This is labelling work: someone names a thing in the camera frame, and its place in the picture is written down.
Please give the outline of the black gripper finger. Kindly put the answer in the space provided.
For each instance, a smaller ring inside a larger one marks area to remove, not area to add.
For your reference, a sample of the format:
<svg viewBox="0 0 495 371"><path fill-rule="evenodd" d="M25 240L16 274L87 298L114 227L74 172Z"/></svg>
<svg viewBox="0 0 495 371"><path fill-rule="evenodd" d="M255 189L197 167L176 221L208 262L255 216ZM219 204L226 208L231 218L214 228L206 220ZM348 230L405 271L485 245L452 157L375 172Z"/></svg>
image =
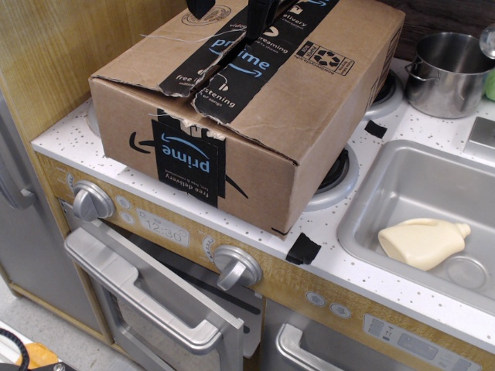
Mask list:
<svg viewBox="0 0 495 371"><path fill-rule="evenodd" d="M247 6L247 32L245 39L255 41L271 25L277 12L275 0L249 0Z"/></svg>
<svg viewBox="0 0 495 371"><path fill-rule="evenodd" d="M186 0L187 8L196 18L204 17L215 5L215 0Z"/></svg>

